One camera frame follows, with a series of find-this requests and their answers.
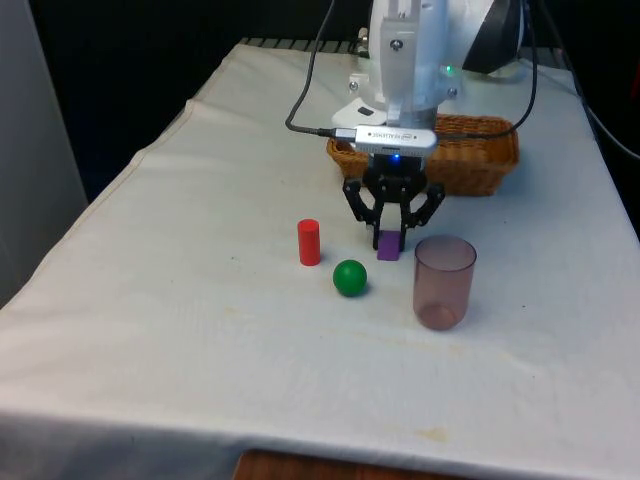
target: white tablecloth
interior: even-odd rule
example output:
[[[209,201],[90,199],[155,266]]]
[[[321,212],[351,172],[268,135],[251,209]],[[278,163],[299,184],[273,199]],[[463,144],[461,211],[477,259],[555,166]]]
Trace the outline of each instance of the white tablecloth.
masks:
[[[283,127],[307,59],[237,47],[2,310],[0,473],[226,478],[263,447],[640,477],[640,251],[579,101],[542,78],[500,193],[448,198],[381,263],[324,140]],[[300,123],[329,125],[352,61],[319,57]],[[528,75],[472,81],[445,109],[515,121]],[[317,268],[297,260],[304,217]],[[479,262],[467,319],[433,333],[412,313],[411,250],[441,232]],[[368,268],[367,296],[335,292],[345,258]]]

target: red cylinder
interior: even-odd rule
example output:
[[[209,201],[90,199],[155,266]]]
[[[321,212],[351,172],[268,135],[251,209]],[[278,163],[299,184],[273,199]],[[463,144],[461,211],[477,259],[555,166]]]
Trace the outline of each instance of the red cylinder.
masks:
[[[298,223],[298,247],[300,263],[314,267],[320,263],[320,224],[316,220],[302,220]]]

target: translucent cup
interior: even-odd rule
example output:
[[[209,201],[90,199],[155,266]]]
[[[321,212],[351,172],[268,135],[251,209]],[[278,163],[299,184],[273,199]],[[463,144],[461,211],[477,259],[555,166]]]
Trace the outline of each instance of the translucent cup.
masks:
[[[449,330],[469,306],[478,255],[468,242],[448,235],[429,237],[416,247],[413,311],[431,330]]]

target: cable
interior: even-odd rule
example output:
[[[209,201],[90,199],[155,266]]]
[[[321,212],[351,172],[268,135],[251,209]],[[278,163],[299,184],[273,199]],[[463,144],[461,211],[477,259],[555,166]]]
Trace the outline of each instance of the cable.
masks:
[[[451,133],[446,135],[438,135],[439,140],[467,140],[467,139],[485,139],[492,140],[495,138],[507,137],[518,130],[524,122],[529,119],[531,112],[533,111],[533,107],[536,103],[536,96],[538,94],[538,65],[539,65],[539,57],[538,57],[538,43],[536,41],[536,33],[533,28],[533,21],[531,20],[531,7],[529,5],[529,0],[523,0],[523,14],[524,19],[529,29],[529,38],[531,39],[531,58],[533,60],[533,74],[531,79],[531,98],[529,99],[529,105],[527,106],[527,110],[522,115],[522,118],[518,120],[511,128],[505,130],[503,132],[498,133]]]
[[[611,140],[620,150],[622,150],[624,153],[626,153],[627,155],[629,155],[631,158],[635,159],[635,160],[640,160],[640,154],[630,150],[628,147],[626,147],[620,140],[618,140],[613,133],[611,133],[607,127],[604,126],[604,123],[602,123],[602,121],[598,118],[598,116],[595,114],[595,112],[593,110],[591,110],[590,107],[587,106],[587,111],[589,112],[589,115],[591,115],[591,118],[593,118],[593,121],[596,122],[598,124],[598,126],[600,127],[600,129],[602,130],[602,132],[609,137],[609,140]]]
[[[318,30],[318,35],[316,36],[315,44],[313,45],[311,58],[309,59],[309,67],[307,69],[307,80],[305,81],[304,88],[302,89],[302,93],[300,93],[300,97],[298,97],[298,100],[291,108],[291,111],[289,112],[289,116],[284,122],[286,127],[292,132],[306,133],[308,135],[318,135],[320,137],[334,136],[335,129],[301,127],[299,125],[295,125],[293,123],[293,119],[295,118],[296,113],[298,113],[298,110],[300,109],[300,106],[304,102],[304,99],[307,97],[307,93],[309,93],[309,87],[311,86],[311,79],[313,78],[313,69],[316,64],[316,55],[318,54],[320,42],[322,41],[322,37],[324,36],[325,30],[327,29],[327,25],[329,24],[329,20],[331,19],[331,15],[333,14],[333,9],[335,5],[336,5],[336,0],[331,0],[331,4],[329,5],[329,9],[327,10],[327,13],[324,16],[322,25],[320,25],[320,29]]]
[[[569,71],[571,72],[571,75],[573,76],[573,81],[574,81],[575,86],[576,86],[577,96],[578,96],[578,98],[580,98],[580,101],[582,102],[582,105],[584,106],[584,109],[587,111],[587,113],[593,119],[593,121],[598,125],[598,127],[600,127],[602,132],[607,137],[609,137],[609,139],[620,150],[625,152],[631,158],[633,158],[635,160],[640,160],[640,154],[630,150],[620,140],[618,140],[609,131],[609,129],[607,129],[607,127],[605,127],[604,123],[598,118],[596,113],[593,111],[593,109],[587,103],[587,97],[585,96],[584,91],[582,90],[582,85],[580,84],[580,80],[578,79],[578,75],[576,73],[576,70],[573,67],[573,63],[571,62],[571,58],[569,58],[569,51],[565,47],[564,40],[562,39],[562,35],[560,35],[560,31],[558,30],[558,26],[556,25],[556,22],[553,20],[553,16],[551,15],[551,12],[549,12],[549,9],[547,8],[547,4],[546,4],[545,0],[538,0],[538,2],[540,4],[540,10],[542,11],[542,14],[545,17],[545,20],[547,21],[547,24],[549,25],[549,28],[551,29],[551,33],[553,34],[554,39],[555,39],[556,43],[558,44],[558,47],[560,47],[560,49],[562,50],[562,56],[564,58],[565,63],[567,64],[567,68],[569,69]]]
[[[520,63],[528,68],[531,68],[531,65],[529,62],[527,62],[526,60],[520,60]],[[582,100],[582,98],[580,97],[580,95],[578,95],[578,93],[576,93],[576,91],[572,90],[570,87],[568,87],[567,85],[565,85],[563,82],[561,82],[560,80],[558,80],[557,78],[552,77],[551,75],[547,75],[544,72],[540,72],[540,76],[546,78],[548,81],[556,84],[558,87],[562,88],[565,92],[567,92],[569,95],[573,95],[574,97]],[[628,147],[626,147],[620,140],[618,140],[615,135],[613,135],[613,133],[611,133],[609,131],[609,129],[607,129],[607,127],[604,125],[604,123],[602,122],[602,120],[600,120],[600,118],[598,118],[598,115],[596,114],[596,112],[593,111],[593,109],[587,105],[586,103],[583,103],[584,107],[586,108],[587,111],[587,115],[589,117],[591,117],[591,119],[596,122],[596,124],[598,125],[598,127],[600,127],[600,129],[602,130],[602,133],[604,133],[607,137],[609,137],[609,140],[611,140],[613,143],[616,144],[616,146],[622,150],[623,152],[625,152],[627,155],[629,155],[631,158],[634,158],[636,160],[640,160],[640,154],[635,153],[634,151],[630,150]]]

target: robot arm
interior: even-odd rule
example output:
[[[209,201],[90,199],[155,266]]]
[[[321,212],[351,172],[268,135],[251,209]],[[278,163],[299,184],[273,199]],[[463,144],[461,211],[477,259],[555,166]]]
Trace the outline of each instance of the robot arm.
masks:
[[[457,70],[512,61],[524,23],[521,0],[374,0],[370,61],[349,84],[360,98],[334,124],[433,129],[438,106],[460,89]]]
[[[345,180],[343,192],[356,220],[373,227],[374,249],[386,203],[400,204],[402,250],[406,230],[425,225],[444,200],[442,186],[429,185],[425,175],[437,147],[438,106],[460,88],[454,67],[489,72],[515,57],[524,30],[520,2],[374,1],[368,71],[349,83],[360,98],[334,116],[334,124],[352,132],[356,150],[369,154],[364,177]],[[360,197],[363,185],[373,209]],[[423,191],[425,203],[411,212]]]

